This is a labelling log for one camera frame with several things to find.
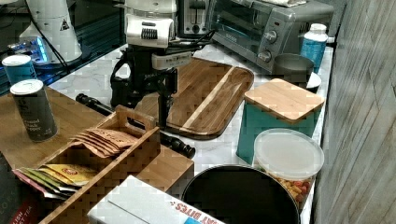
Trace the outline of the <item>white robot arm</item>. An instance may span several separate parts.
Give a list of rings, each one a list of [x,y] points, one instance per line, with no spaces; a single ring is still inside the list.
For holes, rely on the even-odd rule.
[[[157,92],[158,125],[166,126],[172,95],[177,92],[177,69],[160,66],[156,61],[166,54],[174,36],[173,0],[125,0],[125,36],[128,47],[122,51],[114,69],[123,65],[130,69],[127,78],[110,76],[113,106],[136,107],[146,95]]]

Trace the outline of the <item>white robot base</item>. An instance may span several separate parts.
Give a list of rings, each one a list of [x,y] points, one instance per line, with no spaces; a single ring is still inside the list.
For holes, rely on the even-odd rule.
[[[82,55],[66,0],[26,0],[26,3],[32,19],[20,35],[20,40],[39,39],[38,49],[43,56],[33,59],[34,63],[59,63],[51,47],[66,63]]]

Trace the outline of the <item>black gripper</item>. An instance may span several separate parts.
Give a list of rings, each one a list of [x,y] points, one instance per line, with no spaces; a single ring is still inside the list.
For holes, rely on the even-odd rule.
[[[172,95],[177,92],[177,69],[174,66],[155,68],[154,56],[163,56],[164,49],[129,45],[122,52],[110,76],[112,96],[110,103],[113,107],[124,105],[135,108],[137,101],[133,93],[158,92],[159,125],[166,126],[170,107],[173,103]],[[127,78],[117,77],[116,73],[124,64],[128,65],[130,75]]]

